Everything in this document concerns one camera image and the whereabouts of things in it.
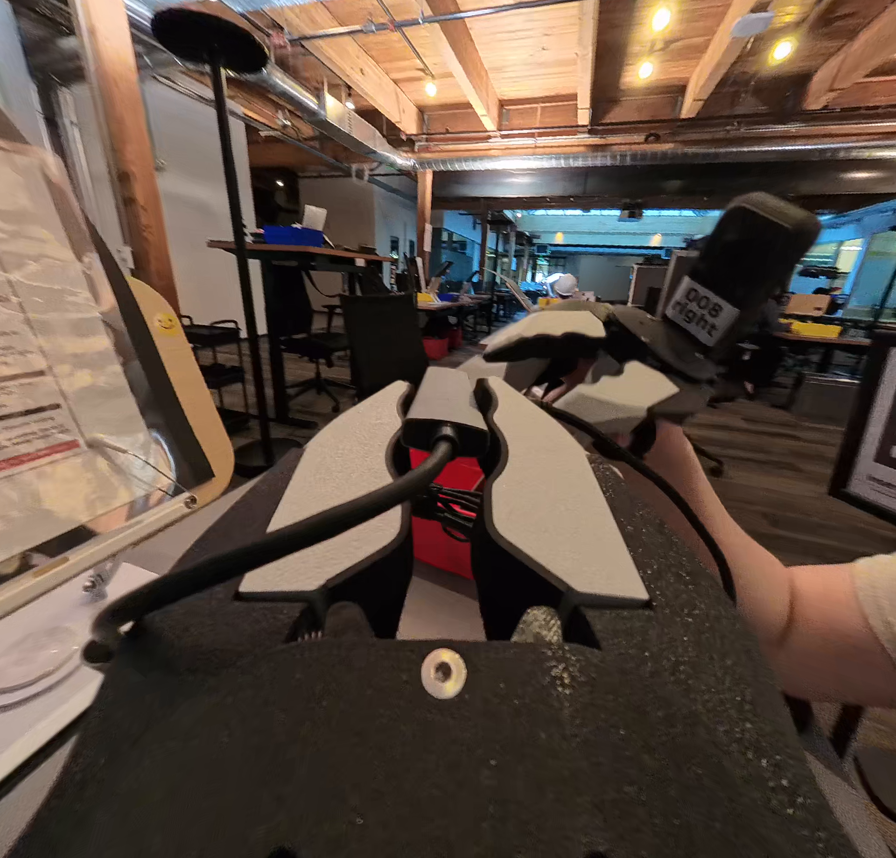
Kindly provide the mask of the laminated instruction sheet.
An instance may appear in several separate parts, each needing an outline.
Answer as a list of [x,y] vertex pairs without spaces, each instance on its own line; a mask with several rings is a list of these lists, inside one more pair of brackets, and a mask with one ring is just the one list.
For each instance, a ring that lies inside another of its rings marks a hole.
[[1,548],[11,560],[172,497],[127,377],[129,339],[61,163],[2,139]]

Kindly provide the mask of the wooden post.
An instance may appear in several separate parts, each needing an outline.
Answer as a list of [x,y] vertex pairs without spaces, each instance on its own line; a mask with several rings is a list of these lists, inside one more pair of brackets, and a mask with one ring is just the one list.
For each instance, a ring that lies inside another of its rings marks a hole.
[[155,157],[125,0],[68,0],[133,268],[179,312]]

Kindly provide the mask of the black office chair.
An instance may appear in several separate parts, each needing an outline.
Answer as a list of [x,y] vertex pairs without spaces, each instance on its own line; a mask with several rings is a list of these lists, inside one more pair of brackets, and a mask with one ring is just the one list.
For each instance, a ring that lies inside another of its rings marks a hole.
[[429,362],[416,298],[406,292],[343,294],[340,305],[356,400],[398,381],[418,387]]
[[350,389],[350,384],[338,383],[328,380],[322,374],[322,365],[332,368],[337,354],[349,349],[347,336],[332,329],[335,314],[342,310],[342,304],[338,295],[324,295],[329,302],[324,304],[327,312],[327,322],[323,329],[315,328],[315,310],[308,296],[307,285],[314,285],[310,273],[298,266],[284,266],[279,268],[279,292],[284,300],[283,327],[279,344],[285,355],[293,355],[312,362],[315,367],[314,375],[309,379],[296,382],[287,382],[285,391],[289,397],[314,392],[324,395],[330,401],[331,411],[338,414],[341,404],[334,387]]

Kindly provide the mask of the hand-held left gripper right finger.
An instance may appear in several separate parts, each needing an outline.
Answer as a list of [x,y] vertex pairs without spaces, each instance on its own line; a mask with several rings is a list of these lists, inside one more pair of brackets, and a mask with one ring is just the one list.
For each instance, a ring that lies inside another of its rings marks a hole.
[[554,585],[564,607],[646,607],[648,590],[585,448],[499,378],[479,379],[474,396],[498,447],[484,503],[493,540]]

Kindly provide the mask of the wooden standing desk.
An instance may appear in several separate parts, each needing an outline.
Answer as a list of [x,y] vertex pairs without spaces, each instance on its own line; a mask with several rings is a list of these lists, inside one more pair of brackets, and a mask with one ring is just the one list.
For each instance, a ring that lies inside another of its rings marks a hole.
[[[209,239],[206,245],[234,257],[232,240]],[[279,338],[283,327],[284,300],[278,288],[279,268],[298,266],[307,270],[314,282],[314,285],[307,285],[311,300],[309,292],[317,289],[316,274],[338,275],[341,282],[350,287],[350,294],[353,295],[384,293],[383,264],[386,260],[376,255],[354,254],[331,247],[284,247],[265,243],[248,243],[247,256],[270,421],[301,431],[313,430],[316,428],[315,423],[292,415],[290,402],[294,397],[289,397],[285,391],[287,382],[311,378],[315,367],[312,362],[285,355],[281,351]],[[315,324],[315,328],[324,327]]]

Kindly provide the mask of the grey usb hub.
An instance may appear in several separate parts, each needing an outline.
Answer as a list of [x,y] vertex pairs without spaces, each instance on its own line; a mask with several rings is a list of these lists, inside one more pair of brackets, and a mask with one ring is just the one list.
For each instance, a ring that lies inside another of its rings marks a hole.
[[447,440],[454,457],[480,458],[487,453],[489,430],[464,371],[427,369],[405,415],[400,440],[408,449],[427,452],[436,442]]

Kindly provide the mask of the black floor lamp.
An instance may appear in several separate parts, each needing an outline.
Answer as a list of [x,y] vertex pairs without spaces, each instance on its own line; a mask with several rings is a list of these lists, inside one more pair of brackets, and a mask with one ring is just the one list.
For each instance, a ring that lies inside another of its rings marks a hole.
[[275,438],[271,432],[226,94],[228,72],[259,73],[265,68],[269,55],[263,44],[242,25],[200,8],[169,7],[155,12],[151,33],[156,42],[178,60],[206,68],[210,77],[259,428],[258,438],[235,451],[235,471],[245,479],[252,479],[272,469],[298,447],[293,439]]

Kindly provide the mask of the black rolling cart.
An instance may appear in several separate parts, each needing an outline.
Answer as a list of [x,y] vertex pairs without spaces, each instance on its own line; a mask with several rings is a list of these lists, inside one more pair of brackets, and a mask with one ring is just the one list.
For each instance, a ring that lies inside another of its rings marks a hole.
[[[199,365],[203,381],[217,397],[216,406],[224,422],[249,418],[248,388],[245,381],[241,329],[235,319],[220,319],[208,324],[196,323],[192,316],[181,315],[181,326]],[[242,408],[227,405],[224,391],[239,386]]]

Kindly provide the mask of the wooden board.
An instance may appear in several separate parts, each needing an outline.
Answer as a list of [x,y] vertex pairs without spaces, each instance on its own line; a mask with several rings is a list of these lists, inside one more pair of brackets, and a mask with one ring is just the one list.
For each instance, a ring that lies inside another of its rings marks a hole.
[[126,280],[149,327],[174,393],[185,413],[185,419],[210,464],[210,479],[190,488],[191,493],[196,496],[197,507],[202,508],[217,500],[230,486],[235,471],[234,449],[230,436],[203,381],[183,327],[181,326],[182,335],[166,336],[158,333],[152,324],[152,318],[157,312],[170,312],[176,316],[173,308],[148,284],[131,276]]

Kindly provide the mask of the person's right forearm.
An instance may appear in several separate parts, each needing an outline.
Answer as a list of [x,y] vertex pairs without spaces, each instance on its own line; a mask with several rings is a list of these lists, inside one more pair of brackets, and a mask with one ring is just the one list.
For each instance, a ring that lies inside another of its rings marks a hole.
[[895,707],[895,558],[787,567],[724,508],[683,430],[660,422],[647,465],[721,548],[736,605],[788,695]]

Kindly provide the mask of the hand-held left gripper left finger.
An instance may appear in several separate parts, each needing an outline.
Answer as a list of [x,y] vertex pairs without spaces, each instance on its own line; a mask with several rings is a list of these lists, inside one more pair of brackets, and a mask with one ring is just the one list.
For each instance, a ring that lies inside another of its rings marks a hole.
[[[268,525],[269,534],[399,478],[394,453],[413,387],[397,381],[338,416],[308,442]],[[386,513],[247,573],[244,600],[296,601],[342,584],[384,558],[408,532],[407,512]]]

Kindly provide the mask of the black backing board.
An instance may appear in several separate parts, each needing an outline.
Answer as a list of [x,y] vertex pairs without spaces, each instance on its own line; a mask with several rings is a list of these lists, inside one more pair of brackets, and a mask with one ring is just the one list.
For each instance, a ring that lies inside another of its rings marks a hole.
[[168,446],[174,461],[174,477],[191,490],[192,486],[210,479],[210,464],[185,419],[149,327],[126,280],[128,276],[89,218],[85,220],[85,228],[114,296],[118,309],[116,322],[124,327],[128,343],[126,370],[140,411],[148,427],[157,431]]

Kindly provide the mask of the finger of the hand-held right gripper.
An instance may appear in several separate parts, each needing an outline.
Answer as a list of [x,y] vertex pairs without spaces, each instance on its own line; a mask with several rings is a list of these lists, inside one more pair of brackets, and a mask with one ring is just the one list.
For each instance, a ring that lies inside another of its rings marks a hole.
[[594,356],[606,336],[603,321],[589,309],[544,309],[497,332],[483,359],[509,363]]
[[577,384],[553,399],[554,408],[610,436],[630,435],[680,385],[638,360],[595,359]]

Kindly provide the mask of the black framed poster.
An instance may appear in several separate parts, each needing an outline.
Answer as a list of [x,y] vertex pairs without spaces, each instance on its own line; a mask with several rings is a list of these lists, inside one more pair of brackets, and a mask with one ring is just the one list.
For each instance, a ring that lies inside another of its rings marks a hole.
[[828,494],[895,523],[895,329],[877,328],[843,432]]

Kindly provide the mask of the silver ventilation duct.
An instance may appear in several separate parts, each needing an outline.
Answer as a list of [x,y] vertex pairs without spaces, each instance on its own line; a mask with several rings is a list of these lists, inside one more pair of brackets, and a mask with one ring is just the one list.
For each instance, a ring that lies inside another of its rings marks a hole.
[[542,169],[624,168],[678,163],[894,161],[895,143],[835,141],[745,146],[622,147],[619,149],[527,155],[409,154],[392,147],[383,134],[357,113],[312,92],[276,66],[249,75],[235,75],[241,84],[257,88],[323,135],[374,162],[402,172],[531,171]]

